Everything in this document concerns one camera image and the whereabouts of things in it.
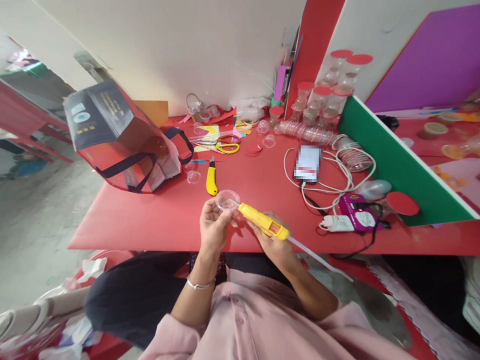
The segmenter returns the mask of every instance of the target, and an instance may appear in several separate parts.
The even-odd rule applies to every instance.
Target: purple board
[[[373,112],[459,105],[480,88],[479,39],[480,5],[431,12],[366,105]]]

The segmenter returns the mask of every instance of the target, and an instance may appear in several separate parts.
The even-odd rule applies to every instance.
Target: hand
[[[232,212],[222,212],[215,204],[215,198],[212,197],[205,202],[200,215],[200,252],[217,256],[220,255],[227,243],[228,224],[236,223],[232,220]]]
[[[264,214],[287,228],[285,223],[273,212],[264,212]],[[294,253],[294,248],[292,247],[292,243],[290,241],[278,240],[275,237],[269,237],[250,220],[247,220],[246,222],[252,228],[253,232],[258,238],[258,241],[260,242],[265,254],[285,276],[287,274],[293,275],[299,266],[302,266],[298,256]]]

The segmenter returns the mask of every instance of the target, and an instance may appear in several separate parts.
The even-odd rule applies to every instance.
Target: power adapter
[[[327,215],[323,218],[320,225],[332,233],[355,230],[352,222],[346,215]]]

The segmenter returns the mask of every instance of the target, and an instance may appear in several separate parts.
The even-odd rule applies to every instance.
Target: yellow hot glue gun
[[[260,230],[269,237],[276,237],[278,240],[286,240],[288,238],[290,233],[287,228],[275,222],[271,217],[244,202],[238,203],[235,200],[230,201],[238,206],[238,211],[241,212],[244,217],[257,225]]]

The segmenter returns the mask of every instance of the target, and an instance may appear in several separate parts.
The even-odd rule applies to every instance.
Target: yellow scissors
[[[231,142],[230,140],[227,140],[227,138],[235,138],[237,141]],[[235,135],[220,136],[216,140],[195,141],[194,144],[215,145],[215,149],[217,151],[220,151],[223,154],[235,154],[238,150],[240,150],[240,138]]]

